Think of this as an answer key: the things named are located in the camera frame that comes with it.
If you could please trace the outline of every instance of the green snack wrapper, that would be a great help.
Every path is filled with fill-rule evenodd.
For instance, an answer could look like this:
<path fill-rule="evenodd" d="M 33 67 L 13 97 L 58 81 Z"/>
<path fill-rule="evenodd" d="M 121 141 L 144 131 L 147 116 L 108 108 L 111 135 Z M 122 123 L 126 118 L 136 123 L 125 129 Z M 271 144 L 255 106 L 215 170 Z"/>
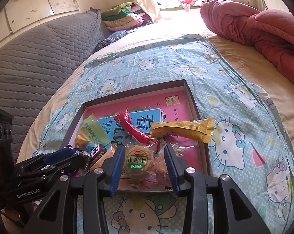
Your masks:
<path fill-rule="evenodd" d="M 90 139 L 90 142 L 94 144 L 102 144 L 106 146 L 111 143 L 107 134 L 93 114 L 82 121 L 80 130 Z"/>

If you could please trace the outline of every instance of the dark patterned pillow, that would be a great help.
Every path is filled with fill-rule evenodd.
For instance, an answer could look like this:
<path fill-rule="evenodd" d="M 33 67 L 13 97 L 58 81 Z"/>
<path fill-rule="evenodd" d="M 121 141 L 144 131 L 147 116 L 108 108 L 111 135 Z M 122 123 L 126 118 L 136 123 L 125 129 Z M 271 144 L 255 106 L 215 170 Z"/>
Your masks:
<path fill-rule="evenodd" d="M 123 37 L 126 36 L 126 35 L 127 35 L 127 31 L 126 31 L 126 30 L 123 30 L 123 31 L 116 31 L 116 32 L 114 32 L 114 33 L 111 34 L 107 39 L 102 40 L 101 42 L 99 42 L 99 43 L 96 45 L 96 47 L 95 47 L 93 53 L 95 53 L 95 52 L 99 51 L 100 49 L 102 49 L 102 48 L 104 48 L 104 47 L 110 45 L 111 43 L 116 42 L 117 40 L 123 38 Z"/>

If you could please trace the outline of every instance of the pillow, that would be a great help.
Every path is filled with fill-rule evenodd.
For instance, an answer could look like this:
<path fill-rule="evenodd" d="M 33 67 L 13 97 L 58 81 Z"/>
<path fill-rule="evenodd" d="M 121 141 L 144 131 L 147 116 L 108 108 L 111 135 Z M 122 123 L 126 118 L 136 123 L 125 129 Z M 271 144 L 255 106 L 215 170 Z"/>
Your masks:
<path fill-rule="evenodd" d="M 127 35 L 127 31 L 126 31 L 126 30 L 122 30 L 122 31 L 116 31 L 116 32 L 114 32 L 114 33 L 111 34 L 107 39 L 102 40 L 101 42 L 99 42 L 99 43 L 96 45 L 96 47 L 95 47 L 93 53 L 95 53 L 95 52 L 99 51 L 100 49 L 102 49 L 102 48 L 104 48 L 104 47 L 110 45 L 111 43 L 116 42 L 117 40 L 123 38 L 123 37 L 126 36 L 126 35 Z"/>
<path fill-rule="evenodd" d="M 247 25 L 270 32 L 294 45 L 294 17 L 292 14 L 269 9 L 250 16 Z"/>

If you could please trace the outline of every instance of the gray quilted blanket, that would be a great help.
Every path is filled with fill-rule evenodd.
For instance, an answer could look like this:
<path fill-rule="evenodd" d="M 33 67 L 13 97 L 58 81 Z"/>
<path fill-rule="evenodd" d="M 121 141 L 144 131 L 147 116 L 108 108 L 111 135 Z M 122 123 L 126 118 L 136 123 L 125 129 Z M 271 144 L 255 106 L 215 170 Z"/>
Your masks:
<path fill-rule="evenodd" d="M 13 157 L 40 110 L 110 35 L 99 10 L 54 19 L 0 49 L 0 108 L 13 114 Z"/>

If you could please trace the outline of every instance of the blue floral blanket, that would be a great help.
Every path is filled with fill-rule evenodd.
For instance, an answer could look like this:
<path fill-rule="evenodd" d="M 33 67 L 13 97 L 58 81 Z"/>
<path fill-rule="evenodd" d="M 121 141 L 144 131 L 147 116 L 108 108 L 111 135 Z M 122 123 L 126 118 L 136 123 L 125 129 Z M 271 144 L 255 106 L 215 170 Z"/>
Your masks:
<path fill-rule="evenodd" d="M 83 102 L 178 79 L 186 79 L 201 116 L 216 119 L 209 144 L 213 175 L 230 175 L 271 232 L 285 232 L 294 219 L 290 138 L 267 92 L 246 81 L 201 35 L 155 42 L 89 62 L 66 104 L 43 130 L 34 155 L 59 149 Z M 177 199 L 174 194 L 118 193 L 105 200 L 109 232 L 182 233 L 185 204 L 184 198 Z M 211 207 L 209 216 L 213 233 Z M 77 226 L 82 233 L 81 211 Z"/>

